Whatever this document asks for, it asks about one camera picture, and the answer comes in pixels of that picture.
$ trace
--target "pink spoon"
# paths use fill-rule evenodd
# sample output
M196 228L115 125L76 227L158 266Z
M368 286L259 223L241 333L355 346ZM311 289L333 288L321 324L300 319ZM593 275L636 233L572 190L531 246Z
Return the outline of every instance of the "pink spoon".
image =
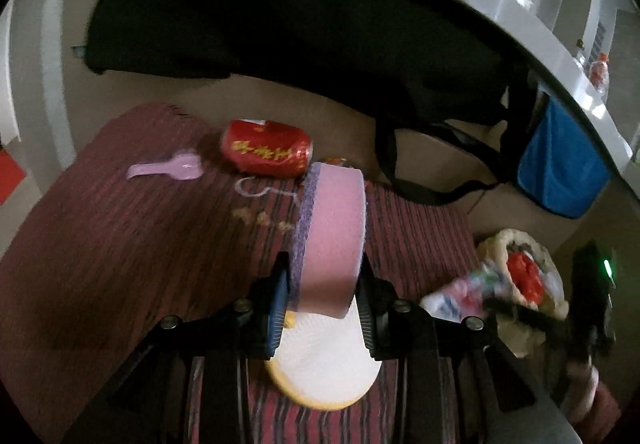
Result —
M176 153L171 160L135 164L127 171L127 180L139 175L169 175L175 180L193 180L203 174L200 156L193 151Z

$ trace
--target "green light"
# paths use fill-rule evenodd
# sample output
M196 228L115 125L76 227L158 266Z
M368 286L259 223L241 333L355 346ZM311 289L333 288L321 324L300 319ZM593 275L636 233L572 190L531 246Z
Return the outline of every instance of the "green light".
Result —
M611 271L611 265L609 264L609 260L608 259L606 259L604 261L604 268L606 269L607 274L609 274L609 277L611 279L613 279L613 272Z

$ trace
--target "striped cloth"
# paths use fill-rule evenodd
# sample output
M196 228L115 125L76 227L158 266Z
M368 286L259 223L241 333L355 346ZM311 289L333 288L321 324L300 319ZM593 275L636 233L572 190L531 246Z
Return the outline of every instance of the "striped cloth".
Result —
M129 166L196 148L205 174L126 181ZM196 319L244 295L289 248L291 196L247 198L206 122L145 104L111 121L53 184L0 261L0 379L45 444L60 441L86 403L160 318ZM251 179L296 191L294 181ZM418 300L477 265L465 218L367 185L366 252L376 275ZM301 408L253 363L257 443L383 443L392 430L395 364L345 410Z

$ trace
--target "screw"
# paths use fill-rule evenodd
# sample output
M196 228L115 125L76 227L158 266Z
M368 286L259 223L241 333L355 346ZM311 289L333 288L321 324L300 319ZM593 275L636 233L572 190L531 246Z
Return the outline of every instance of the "screw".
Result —
M484 328L484 321L476 316L465 318L465 327L469 330L479 331Z
M237 299L234 301L234 310L239 314L243 314L245 312L249 312L253 308L251 300L248 299Z
M394 310L401 314L406 314L411 310L411 303L404 299L397 299L394 301Z
M165 330L175 329L182 321L178 316L171 314L160 319L160 326Z

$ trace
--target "blue object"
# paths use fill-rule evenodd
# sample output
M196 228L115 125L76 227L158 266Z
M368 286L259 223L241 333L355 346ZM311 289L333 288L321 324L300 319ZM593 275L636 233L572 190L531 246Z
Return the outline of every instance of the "blue object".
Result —
M589 137L558 101L549 99L518 166L518 184L557 215L581 217L609 181Z

